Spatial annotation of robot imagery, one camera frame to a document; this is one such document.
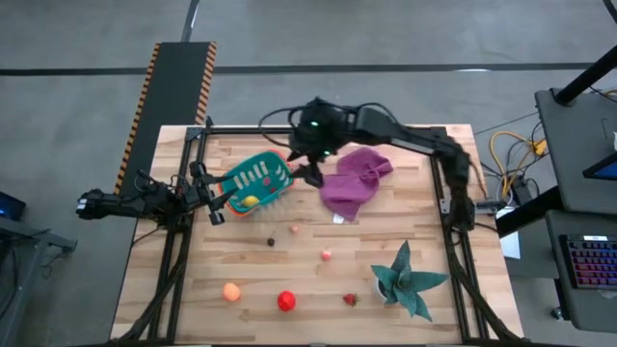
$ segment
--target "orange ball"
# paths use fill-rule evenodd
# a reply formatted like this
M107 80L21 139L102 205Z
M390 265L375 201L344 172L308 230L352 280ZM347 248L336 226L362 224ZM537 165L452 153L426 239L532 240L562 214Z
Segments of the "orange ball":
M240 299L240 288L233 283L225 283L223 286L223 299L229 302Z

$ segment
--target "rgb keyboard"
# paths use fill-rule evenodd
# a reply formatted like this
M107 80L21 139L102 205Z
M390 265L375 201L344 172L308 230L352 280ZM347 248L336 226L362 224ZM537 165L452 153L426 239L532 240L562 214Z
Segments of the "rgb keyboard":
M570 259L572 285L580 289L617 290L617 239L608 236L562 236Z

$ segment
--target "wooden tabletop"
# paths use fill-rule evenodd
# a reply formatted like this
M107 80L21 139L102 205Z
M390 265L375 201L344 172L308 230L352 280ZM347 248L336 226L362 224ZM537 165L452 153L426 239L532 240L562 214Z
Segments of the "wooden tabletop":
M470 125L446 128L479 167ZM150 172L154 178L169 181L177 173L185 129L161 128ZM340 154L358 147L344 147ZM259 135L209 136L205 165L211 174L224 174L269 148L273 145ZM300 180L280 199L249 217L224 212L227 222L220 226L212 226L208 212L198 210L176 343L460 342L450 280L421 293L433 323L410 317L399 304L383 306L374 292L370 265L390 266L405 240L410 243L415 271L448 274L428 158L395 147L374 149L390 160L394 171L381 180L378 193L351 223L334 224L333 213L321 203L318 191ZM278 150L287 154L285 148ZM336 160L328 158L322 172L333 174ZM470 176L470 195L480 199L478 182ZM478 221L493 224L489 218ZM295 235L288 230L292 225L300 228ZM153 222L140 221L135 237L154 228ZM276 240L274 247L266 244L269 237ZM511 331L523 335L496 233L477 227L470 241L482 295ZM152 298L164 242L165 231L159 231L132 249L112 337L125 333ZM333 254L328 262L320 258L324 250ZM240 301L223 300L226 282L241 288ZM283 290L296 295L297 306L292 311L278 309L277 296ZM344 304L346 293L360 296L357 306ZM472 335L477 336L469 296L466 309ZM168 313L164 307L163 334Z

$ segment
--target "cloth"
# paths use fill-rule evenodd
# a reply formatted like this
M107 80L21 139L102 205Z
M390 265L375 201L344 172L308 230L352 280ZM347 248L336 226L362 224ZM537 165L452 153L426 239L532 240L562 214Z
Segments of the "cloth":
M393 171L388 158L362 147L336 163L336 174L324 176L319 189L323 203L336 214L353 221L360 206L379 190L379 179Z

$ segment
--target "teal basket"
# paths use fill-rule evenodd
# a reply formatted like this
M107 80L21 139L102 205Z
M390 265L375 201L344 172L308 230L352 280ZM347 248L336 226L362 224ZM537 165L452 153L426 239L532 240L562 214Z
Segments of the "teal basket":
M274 201L293 185L287 162L275 150L266 150L243 161L225 173L225 176L230 175L233 179L219 183L219 189L224 194L238 188L228 201L229 209L237 216L246 216L261 205ZM249 196L258 198L259 203L245 206L242 200Z

